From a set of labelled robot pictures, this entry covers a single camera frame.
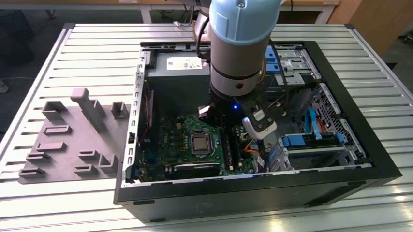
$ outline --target sticker label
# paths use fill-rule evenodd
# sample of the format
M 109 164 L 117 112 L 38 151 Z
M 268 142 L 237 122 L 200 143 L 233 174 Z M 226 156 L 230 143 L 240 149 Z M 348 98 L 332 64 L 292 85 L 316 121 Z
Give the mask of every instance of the sticker label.
M 292 62 L 288 60 L 282 60 L 282 66 L 292 66 Z
M 170 57 L 167 59 L 167 70 L 202 69 L 200 57 Z
M 138 0 L 119 0 L 119 3 L 138 3 Z
M 261 158 L 261 156 L 258 156 L 257 162 L 258 162 L 258 164 L 264 167 L 265 161 L 264 161 L 264 159 Z

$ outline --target open computer tower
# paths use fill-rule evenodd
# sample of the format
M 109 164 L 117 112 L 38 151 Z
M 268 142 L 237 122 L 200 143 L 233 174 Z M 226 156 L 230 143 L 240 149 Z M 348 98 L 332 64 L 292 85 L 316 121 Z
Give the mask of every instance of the open computer tower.
M 258 88 L 289 105 L 262 159 L 241 121 L 198 120 L 210 69 L 196 44 L 142 44 L 114 203 L 143 222 L 332 204 L 401 176 L 317 43 L 276 47 Z

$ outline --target green circuit board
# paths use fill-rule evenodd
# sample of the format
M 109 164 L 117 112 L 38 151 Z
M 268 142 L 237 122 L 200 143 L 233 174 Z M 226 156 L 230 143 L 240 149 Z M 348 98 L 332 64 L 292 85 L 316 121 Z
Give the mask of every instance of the green circuit board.
M 177 163 L 214 162 L 221 165 L 220 175 L 236 175 L 253 173 L 252 159 L 242 160 L 242 167 L 230 170 L 226 168 L 225 154 L 221 144 L 220 130 L 198 120 L 196 115 L 175 118 L 161 118 L 158 146 L 153 151 L 145 151 L 145 157 L 157 161 L 147 166 L 149 181 L 165 180 L 165 168 Z M 200 158 L 193 154 L 191 135 L 205 134 L 210 137 L 212 153 Z

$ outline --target robotic arm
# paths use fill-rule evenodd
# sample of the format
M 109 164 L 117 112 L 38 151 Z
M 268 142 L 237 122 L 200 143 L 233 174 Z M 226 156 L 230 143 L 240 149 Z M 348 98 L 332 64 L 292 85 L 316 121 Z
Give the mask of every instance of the robotic arm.
M 196 34 L 206 28 L 212 40 L 212 102 L 198 108 L 212 125 L 242 120 L 253 139 L 277 129 L 268 104 L 256 90 L 270 33 L 282 0 L 178 0 L 201 7 Z

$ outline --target slotted metal table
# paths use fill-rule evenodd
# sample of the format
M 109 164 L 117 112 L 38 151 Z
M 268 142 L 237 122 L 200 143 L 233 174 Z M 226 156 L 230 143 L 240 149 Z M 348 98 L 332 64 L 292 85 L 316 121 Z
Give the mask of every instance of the slotted metal table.
M 102 105 L 131 100 L 139 43 L 193 41 L 170 24 L 77 24 L 62 31 L 0 144 L 0 231 L 412 231 L 413 97 L 360 33 L 344 25 L 277 25 L 274 41 L 317 41 L 403 177 L 329 206 L 145 225 L 113 204 L 115 179 L 22 185 L 47 101 L 87 87 Z

